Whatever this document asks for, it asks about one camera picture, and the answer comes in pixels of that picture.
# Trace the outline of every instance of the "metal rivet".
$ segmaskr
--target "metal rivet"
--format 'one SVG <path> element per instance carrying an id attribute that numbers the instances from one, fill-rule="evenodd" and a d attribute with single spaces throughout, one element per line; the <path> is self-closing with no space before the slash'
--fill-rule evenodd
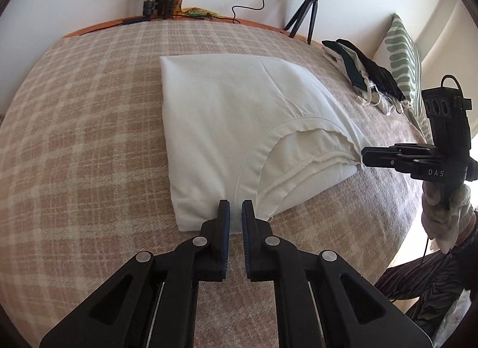
<path id="1" fill-rule="evenodd" d="M 207 244 L 207 239 L 202 236 L 195 237 L 193 239 L 193 244 L 196 245 L 197 247 L 202 247 L 203 245 Z"/>
<path id="2" fill-rule="evenodd" d="M 337 260 L 337 254 L 334 251 L 325 251 L 322 253 L 322 257 L 328 262 L 333 262 Z"/>
<path id="3" fill-rule="evenodd" d="M 151 254 L 149 252 L 146 252 L 146 251 L 142 251 L 142 252 L 140 252 L 139 254 L 136 255 L 136 260 L 140 263 L 145 263 L 149 259 L 151 259 Z"/>
<path id="4" fill-rule="evenodd" d="M 279 245 L 281 240 L 278 237 L 275 236 L 269 236 L 266 238 L 266 244 L 267 245 Z"/>

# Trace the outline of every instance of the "white glove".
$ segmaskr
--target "white glove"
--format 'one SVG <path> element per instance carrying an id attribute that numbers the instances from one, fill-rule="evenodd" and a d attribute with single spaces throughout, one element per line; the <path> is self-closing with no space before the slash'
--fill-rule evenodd
<path id="1" fill-rule="evenodd" d="M 423 228 L 428 238 L 435 239 L 440 250 L 447 254 L 472 219 L 470 188 L 463 184 L 453 192 L 450 197 L 450 210 L 445 210 L 438 204 L 443 193 L 442 185 L 424 181 L 422 188 Z"/>

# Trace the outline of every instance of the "tripod leg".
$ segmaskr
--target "tripod leg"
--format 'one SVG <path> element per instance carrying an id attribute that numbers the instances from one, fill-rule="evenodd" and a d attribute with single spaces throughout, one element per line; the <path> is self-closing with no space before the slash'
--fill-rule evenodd
<path id="1" fill-rule="evenodd" d="M 312 5 L 312 13 L 310 15 L 309 35 L 307 36 L 307 43 L 312 41 L 312 33 L 314 32 L 315 18 L 317 17 L 317 0 L 314 0 Z"/>
<path id="2" fill-rule="evenodd" d="M 314 2 L 314 0 L 305 0 L 304 1 L 304 4 L 302 6 L 302 9 L 297 17 L 297 21 L 295 22 L 295 25 L 289 35 L 290 38 L 293 38 L 295 36 L 295 34 L 297 33 L 297 31 L 299 30 L 302 22 L 304 21 L 305 19 L 305 15 L 307 15 L 307 12 L 309 11 L 310 9 L 310 6 L 311 4 Z"/>
<path id="3" fill-rule="evenodd" d="M 287 25 L 284 27 L 284 31 L 288 31 L 289 28 L 292 27 L 292 25 L 294 24 L 294 22 L 297 20 L 297 18 L 299 17 L 299 13 L 301 12 L 304 4 L 307 2 L 307 0 L 304 0 L 304 2 L 299 6 L 299 9 L 295 11 L 292 19 L 287 23 Z"/>

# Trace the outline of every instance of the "green striped pillow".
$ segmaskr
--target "green striped pillow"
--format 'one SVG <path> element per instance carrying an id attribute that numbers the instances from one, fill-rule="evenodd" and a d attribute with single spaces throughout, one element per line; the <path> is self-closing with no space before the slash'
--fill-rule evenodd
<path id="1" fill-rule="evenodd" d="M 406 110 L 408 119 L 422 133 L 427 143 L 432 144 L 432 131 L 421 96 L 422 61 L 399 15 L 394 15 L 373 61 L 391 72 L 398 87 L 410 103 L 411 108 Z"/>

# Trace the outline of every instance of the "bedspread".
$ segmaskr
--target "bedspread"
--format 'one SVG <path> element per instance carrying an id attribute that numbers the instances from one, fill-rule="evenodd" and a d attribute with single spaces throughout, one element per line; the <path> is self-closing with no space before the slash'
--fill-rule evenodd
<path id="1" fill-rule="evenodd" d="M 306 67 L 374 145 L 421 142 L 404 115 L 362 107 L 318 46 L 219 22 L 144 22 L 62 39 L 32 69 L 0 128 L 0 303 L 33 347 L 140 250 L 180 233 L 169 193 L 160 56 L 237 53 Z M 298 248 L 336 250 L 370 281 L 394 257 L 420 182 L 363 172 L 273 218 Z M 242 239 L 228 278 L 201 283 L 196 347 L 277 345 L 272 283 L 249 283 Z"/>

